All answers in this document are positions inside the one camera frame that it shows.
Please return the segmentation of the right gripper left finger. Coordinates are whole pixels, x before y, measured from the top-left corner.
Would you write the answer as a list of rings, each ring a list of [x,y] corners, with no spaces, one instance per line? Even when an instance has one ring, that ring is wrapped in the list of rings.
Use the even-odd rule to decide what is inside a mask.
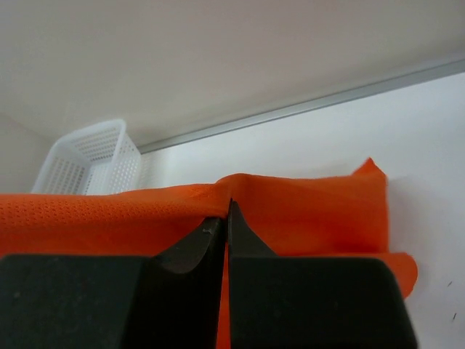
[[[214,348],[225,224],[205,219],[153,257],[1,259],[3,348]]]

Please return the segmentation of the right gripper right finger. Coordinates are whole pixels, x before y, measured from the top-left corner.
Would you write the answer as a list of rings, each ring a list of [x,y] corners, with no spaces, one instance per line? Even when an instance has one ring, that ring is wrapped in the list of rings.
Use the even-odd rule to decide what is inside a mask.
[[[235,201],[227,219],[232,348],[416,348],[394,274],[370,257],[280,257]]]

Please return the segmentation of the orange t shirt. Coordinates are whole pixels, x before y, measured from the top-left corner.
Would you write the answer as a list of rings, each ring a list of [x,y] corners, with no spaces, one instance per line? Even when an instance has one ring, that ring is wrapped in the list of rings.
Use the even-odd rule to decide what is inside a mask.
[[[387,178],[368,159],[351,175],[287,179],[233,174],[213,184],[108,196],[1,197],[1,259],[10,254],[153,257],[205,219],[225,224],[217,342],[230,345],[230,202],[280,257],[370,257],[384,262],[405,298],[418,277],[414,259],[389,250]]]

